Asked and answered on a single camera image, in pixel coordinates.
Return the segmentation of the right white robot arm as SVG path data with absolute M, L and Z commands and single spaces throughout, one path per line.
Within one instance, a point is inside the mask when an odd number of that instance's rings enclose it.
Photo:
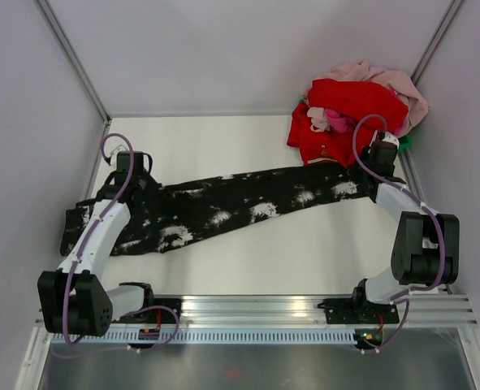
M 357 161 L 367 196 L 397 222 L 390 266 L 353 290 L 349 309 L 361 322 L 370 321 L 379 307 L 453 284 L 459 276 L 460 221 L 427 206 L 394 176 L 397 150 L 389 141 L 374 141 Z

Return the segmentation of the magenta pink trousers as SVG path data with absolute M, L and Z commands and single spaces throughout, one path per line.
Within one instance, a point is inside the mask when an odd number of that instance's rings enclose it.
M 332 132 L 344 134 L 351 132 L 356 126 L 356 121 L 353 118 L 342 115 L 335 110 L 325 109 L 324 113 Z

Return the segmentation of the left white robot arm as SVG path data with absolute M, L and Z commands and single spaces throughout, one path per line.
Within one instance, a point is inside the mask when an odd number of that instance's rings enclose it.
M 116 169 L 97 192 L 93 213 L 73 250 L 54 271 L 43 271 L 37 291 L 45 329 L 72 336 L 104 336 L 112 322 L 131 315 L 146 323 L 157 307 L 149 284 L 123 282 L 105 290 L 100 278 L 119 235 L 144 198 L 145 179 L 153 159 L 143 152 L 123 151 Z

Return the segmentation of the red trousers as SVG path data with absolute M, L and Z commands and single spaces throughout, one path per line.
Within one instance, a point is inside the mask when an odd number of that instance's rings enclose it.
M 299 150 L 305 165 L 328 160 L 349 167 L 376 131 L 396 135 L 408 113 L 396 93 L 380 84 L 314 80 L 292 112 L 287 145 Z

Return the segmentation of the light pink trousers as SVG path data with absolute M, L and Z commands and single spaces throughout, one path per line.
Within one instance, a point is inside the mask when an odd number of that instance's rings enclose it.
M 392 91 L 409 109 L 402 127 L 394 131 L 398 138 L 407 135 L 412 128 L 426 117 L 429 111 L 428 101 L 418 92 L 405 72 L 373 66 L 366 59 L 339 65 L 326 74 L 316 77 L 314 80 L 321 79 L 369 81 Z M 306 115 L 311 119 L 311 130 L 313 132 L 331 132 L 330 126 L 325 119 L 325 108 L 319 108 L 309 103 L 308 92 L 310 90 L 311 86 L 307 87 L 301 92 L 301 96 L 309 107 Z

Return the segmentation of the black white-splattered trousers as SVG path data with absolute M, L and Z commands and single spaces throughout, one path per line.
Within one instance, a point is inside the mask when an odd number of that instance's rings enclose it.
M 285 167 L 163 185 L 143 191 L 111 255 L 166 253 L 310 207 L 366 197 L 359 171 L 337 163 Z

